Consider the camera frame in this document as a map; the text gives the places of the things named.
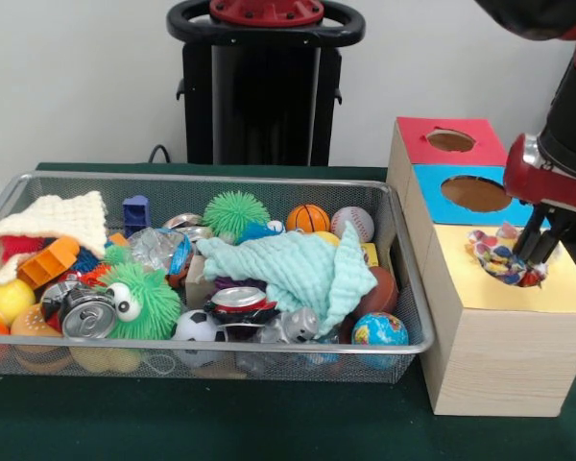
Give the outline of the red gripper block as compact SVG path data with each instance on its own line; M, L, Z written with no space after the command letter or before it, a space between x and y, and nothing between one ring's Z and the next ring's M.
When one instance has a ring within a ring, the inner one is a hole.
M545 263L566 232L574 225L573 213L554 213L548 230L540 236L545 203L576 212L576 178L548 165L540 154L537 138L523 133L510 148L503 184L506 192L533 206L532 214L514 245L517 257Z

